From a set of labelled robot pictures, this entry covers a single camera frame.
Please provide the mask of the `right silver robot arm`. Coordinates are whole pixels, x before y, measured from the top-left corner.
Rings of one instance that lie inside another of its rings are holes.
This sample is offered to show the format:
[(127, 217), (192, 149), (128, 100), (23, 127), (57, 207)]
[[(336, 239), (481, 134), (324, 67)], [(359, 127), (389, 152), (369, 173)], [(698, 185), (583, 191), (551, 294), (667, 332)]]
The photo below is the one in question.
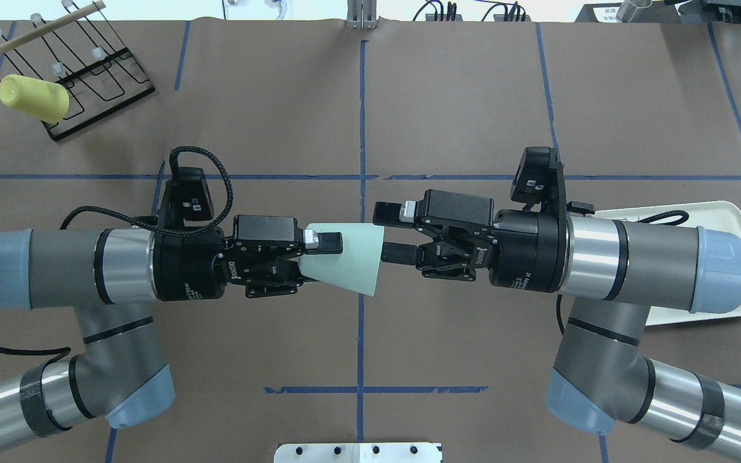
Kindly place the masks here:
[(653, 307), (729, 313), (741, 304), (741, 239), (705, 228), (597, 219), (561, 190), (523, 187), (520, 210), (488, 197), (427, 190), (378, 202), (373, 223), (414, 229), (420, 246), (386, 243), (382, 261), (427, 278), (573, 296), (545, 395), (547, 410), (585, 433), (640, 425), (695, 450), (741, 461), (741, 389), (639, 354)]

